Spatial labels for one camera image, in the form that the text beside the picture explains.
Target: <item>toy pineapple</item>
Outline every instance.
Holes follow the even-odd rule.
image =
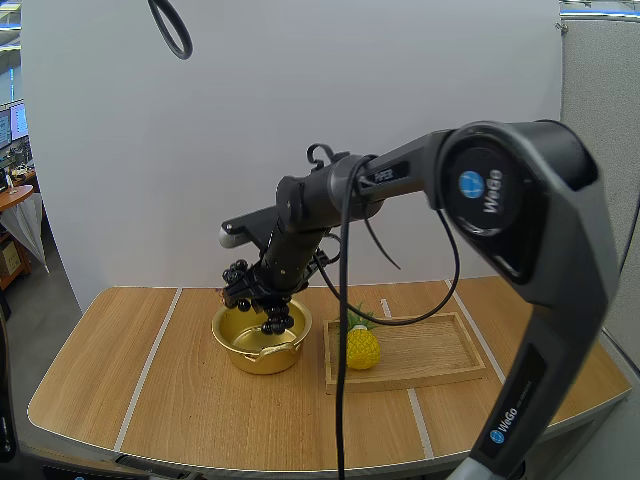
[[[351,310],[347,313],[347,320],[347,366],[356,370],[375,366],[380,361],[380,345],[370,331],[375,325]]]

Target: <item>ceiling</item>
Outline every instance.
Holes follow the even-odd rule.
[[[0,0],[0,61],[20,49],[22,0]]]

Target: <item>wooden tray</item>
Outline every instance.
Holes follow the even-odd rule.
[[[402,320],[409,317],[393,317]],[[326,392],[336,393],[339,321],[325,323]],[[345,392],[377,392],[481,378],[485,365],[457,313],[434,315],[414,325],[379,325],[380,363],[347,368]]]

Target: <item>pot handle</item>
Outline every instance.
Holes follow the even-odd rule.
[[[278,352],[295,353],[298,351],[298,348],[300,348],[299,345],[296,347],[292,342],[285,342],[281,343],[280,345],[274,345],[273,347],[264,347],[262,350],[260,350],[260,353],[257,357],[245,355],[244,358],[251,362],[258,363],[268,355],[273,355],[274,353]]]

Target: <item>gray robot arm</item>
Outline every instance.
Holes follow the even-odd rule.
[[[321,238],[341,223],[342,199],[352,194],[346,179],[361,159],[342,154],[307,177],[285,177],[275,207],[223,224],[224,235],[239,236],[236,243],[251,240],[260,248],[260,260],[225,289],[228,305],[244,299],[259,308],[304,288]],[[557,122],[477,122],[368,159],[356,183],[350,221],[375,214],[387,198],[424,191],[430,207],[443,209],[534,305],[496,404],[451,476],[507,478],[563,401],[617,287],[595,162]]]

